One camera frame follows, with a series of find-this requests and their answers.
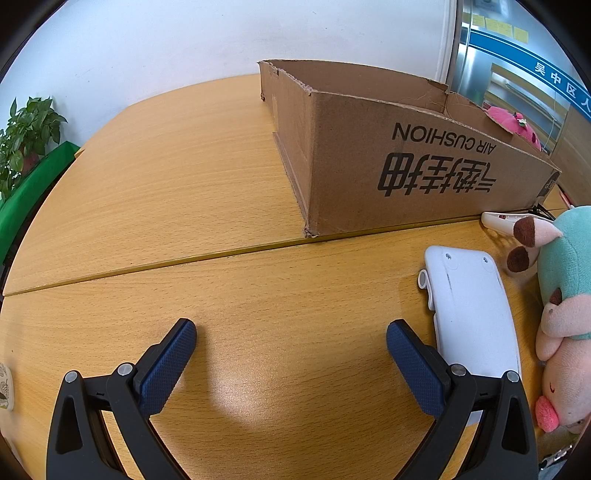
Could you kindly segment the green cloth covered table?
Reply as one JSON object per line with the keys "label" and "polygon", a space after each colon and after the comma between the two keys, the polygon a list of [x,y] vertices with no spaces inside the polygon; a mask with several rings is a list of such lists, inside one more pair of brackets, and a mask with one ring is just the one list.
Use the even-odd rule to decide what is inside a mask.
{"label": "green cloth covered table", "polygon": [[1,263],[33,207],[75,160],[79,147],[65,141],[31,170],[11,196],[1,202]]}

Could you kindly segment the pink bear plush toy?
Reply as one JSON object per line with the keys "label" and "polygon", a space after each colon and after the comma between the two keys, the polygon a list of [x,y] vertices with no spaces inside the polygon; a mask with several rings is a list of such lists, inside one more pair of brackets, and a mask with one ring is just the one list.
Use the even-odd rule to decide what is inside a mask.
{"label": "pink bear plush toy", "polygon": [[512,112],[497,106],[489,106],[486,112],[490,118],[503,128],[513,134],[519,135],[538,151],[542,150],[539,136],[521,113]]}

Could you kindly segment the patterned paper cup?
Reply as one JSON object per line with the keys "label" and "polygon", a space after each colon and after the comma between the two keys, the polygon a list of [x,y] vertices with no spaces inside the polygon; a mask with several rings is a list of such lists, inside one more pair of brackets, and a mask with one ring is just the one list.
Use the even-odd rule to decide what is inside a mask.
{"label": "patterned paper cup", "polygon": [[0,363],[0,407],[12,411],[14,402],[14,382],[11,370],[5,364]]}

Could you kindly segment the pig plush toy teal shirt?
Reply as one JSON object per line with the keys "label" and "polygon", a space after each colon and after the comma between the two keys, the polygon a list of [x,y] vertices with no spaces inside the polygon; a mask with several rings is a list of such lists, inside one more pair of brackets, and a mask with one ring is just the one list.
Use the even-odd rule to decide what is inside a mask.
{"label": "pig plush toy teal shirt", "polygon": [[549,433],[590,416],[590,208],[554,221],[528,216],[512,234],[520,245],[507,257],[511,272],[535,265],[544,309],[536,355],[544,363],[536,422]]}

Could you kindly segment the brown cardboard box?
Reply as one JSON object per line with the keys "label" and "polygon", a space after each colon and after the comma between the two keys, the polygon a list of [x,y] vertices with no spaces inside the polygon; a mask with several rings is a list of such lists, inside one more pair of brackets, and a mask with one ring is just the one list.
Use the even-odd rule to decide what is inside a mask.
{"label": "brown cardboard box", "polygon": [[263,60],[262,99],[310,237],[526,210],[559,169],[441,83],[378,67]]}

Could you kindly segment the potted green plant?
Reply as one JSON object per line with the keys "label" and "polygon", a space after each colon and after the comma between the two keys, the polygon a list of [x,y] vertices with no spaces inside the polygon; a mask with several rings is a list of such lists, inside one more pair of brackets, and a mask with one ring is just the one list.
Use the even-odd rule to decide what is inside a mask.
{"label": "potted green plant", "polygon": [[67,120],[54,108],[52,97],[13,99],[7,124],[1,129],[1,199],[6,201],[47,153],[61,143]]}

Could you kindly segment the white pink thermometer device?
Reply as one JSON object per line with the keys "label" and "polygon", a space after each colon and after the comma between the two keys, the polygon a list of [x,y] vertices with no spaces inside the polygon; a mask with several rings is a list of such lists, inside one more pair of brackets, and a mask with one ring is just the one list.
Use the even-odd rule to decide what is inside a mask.
{"label": "white pink thermometer device", "polygon": [[513,236],[514,225],[519,220],[529,217],[543,219],[543,217],[532,213],[510,214],[485,211],[481,214],[481,223],[487,229],[494,230],[502,235]]}

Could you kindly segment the white power bank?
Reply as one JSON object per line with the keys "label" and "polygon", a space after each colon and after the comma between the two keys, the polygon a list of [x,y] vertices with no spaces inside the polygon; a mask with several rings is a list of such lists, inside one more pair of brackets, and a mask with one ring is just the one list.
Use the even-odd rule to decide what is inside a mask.
{"label": "white power bank", "polygon": [[439,354],[456,374],[521,374],[515,324],[495,260],[484,251],[430,246],[418,285],[428,292]]}

